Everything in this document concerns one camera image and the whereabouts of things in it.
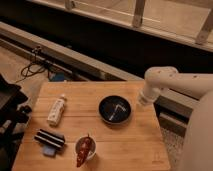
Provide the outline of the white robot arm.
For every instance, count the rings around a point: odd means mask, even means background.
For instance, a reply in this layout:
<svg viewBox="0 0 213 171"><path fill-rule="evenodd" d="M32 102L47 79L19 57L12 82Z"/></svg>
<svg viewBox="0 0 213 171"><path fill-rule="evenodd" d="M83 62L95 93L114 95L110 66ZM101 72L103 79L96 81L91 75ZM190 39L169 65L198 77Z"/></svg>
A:
<svg viewBox="0 0 213 171"><path fill-rule="evenodd" d="M145 72L138 101L152 104L168 89L198 99L176 171L213 171L213 74L180 73L172 66L151 67Z"/></svg>

